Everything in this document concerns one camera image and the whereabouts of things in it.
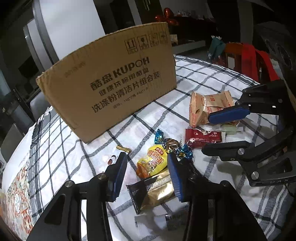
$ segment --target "yellow snack bag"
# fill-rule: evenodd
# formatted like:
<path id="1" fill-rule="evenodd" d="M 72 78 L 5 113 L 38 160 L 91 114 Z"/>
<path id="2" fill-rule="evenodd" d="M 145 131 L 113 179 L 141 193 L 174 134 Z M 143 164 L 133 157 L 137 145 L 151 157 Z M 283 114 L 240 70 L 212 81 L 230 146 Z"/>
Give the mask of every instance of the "yellow snack bag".
<path id="1" fill-rule="evenodd" d="M 147 156 L 137 162 L 136 173 L 140 178 L 151 177 L 168 164 L 168 154 L 162 145 L 154 145 L 147 151 Z"/>

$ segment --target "orange snack packet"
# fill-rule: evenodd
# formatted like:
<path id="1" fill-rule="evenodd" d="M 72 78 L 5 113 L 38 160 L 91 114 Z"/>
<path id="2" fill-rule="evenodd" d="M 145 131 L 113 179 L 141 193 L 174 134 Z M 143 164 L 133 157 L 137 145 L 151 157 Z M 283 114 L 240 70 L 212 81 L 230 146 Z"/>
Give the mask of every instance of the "orange snack packet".
<path id="1" fill-rule="evenodd" d="M 168 154 L 162 145 L 153 145 L 147 151 L 147 156 L 137 162 L 136 174 L 140 178 L 151 177 L 162 171 L 168 164 Z"/>
<path id="2" fill-rule="evenodd" d="M 210 113 L 234 106 L 229 91 L 214 95 L 201 95 L 192 91 L 189 104 L 189 123 L 192 128 L 209 123 L 207 117 Z"/>

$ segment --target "cardboard box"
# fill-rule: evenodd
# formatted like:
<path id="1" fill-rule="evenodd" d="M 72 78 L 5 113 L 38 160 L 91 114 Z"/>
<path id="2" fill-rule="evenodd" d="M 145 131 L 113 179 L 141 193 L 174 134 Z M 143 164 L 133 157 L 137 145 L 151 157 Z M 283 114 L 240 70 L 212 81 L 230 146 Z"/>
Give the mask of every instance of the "cardboard box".
<path id="1" fill-rule="evenodd" d="M 176 87 L 167 23 L 106 35 L 69 54 L 36 81 L 74 133 L 90 142 Z"/>

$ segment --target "black chair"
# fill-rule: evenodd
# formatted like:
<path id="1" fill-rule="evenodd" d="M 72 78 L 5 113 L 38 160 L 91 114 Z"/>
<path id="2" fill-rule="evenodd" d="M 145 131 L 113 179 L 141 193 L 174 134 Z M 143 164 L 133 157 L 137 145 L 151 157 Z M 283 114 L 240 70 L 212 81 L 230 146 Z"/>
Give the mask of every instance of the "black chair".
<path id="1" fill-rule="evenodd" d="M 31 100 L 30 106 L 34 119 L 37 121 L 39 117 L 44 114 L 46 109 L 50 107 L 50 103 L 45 99 L 43 92 L 40 92 Z"/>
<path id="2" fill-rule="evenodd" d="M 24 135 L 21 133 L 21 131 L 17 128 L 16 124 L 14 123 L 8 131 L 1 145 L 1 154 L 6 162 L 9 161 L 13 152 L 15 151 L 18 144 L 21 142 L 23 138 Z"/>

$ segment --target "snack packet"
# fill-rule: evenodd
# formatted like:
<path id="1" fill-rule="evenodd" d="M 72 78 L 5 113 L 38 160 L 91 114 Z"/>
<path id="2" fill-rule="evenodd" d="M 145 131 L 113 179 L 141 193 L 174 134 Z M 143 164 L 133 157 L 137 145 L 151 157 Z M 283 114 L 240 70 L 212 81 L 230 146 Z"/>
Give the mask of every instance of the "snack packet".
<path id="1" fill-rule="evenodd" d="M 137 214 L 142 210 L 165 203 L 175 196 L 168 168 L 153 177 L 127 185 L 127 189 Z"/>
<path id="2" fill-rule="evenodd" d="M 168 153 L 174 152 L 177 157 L 191 159 L 193 154 L 187 145 L 181 147 L 174 139 L 163 138 L 163 132 L 158 129 L 154 139 L 155 145 L 147 151 L 147 156 L 137 162 L 136 173 L 140 178 L 151 177 L 163 170 L 168 163 Z"/>
<path id="3" fill-rule="evenodd" d="M 222 133 L 219 131 L 200 131 L 185 129 L 184 143 L 194 148 L 202 148 L 207 143 L 221 143 Z"/>
<path id="4" fill-rule="evenodd" d="M 229 91 L 214 95 L 201 95 L 192 91 L 189 104 L 189 123 L 192 128 L 209 123 L 207 117 L 210 113 L 234 106 Z"/>

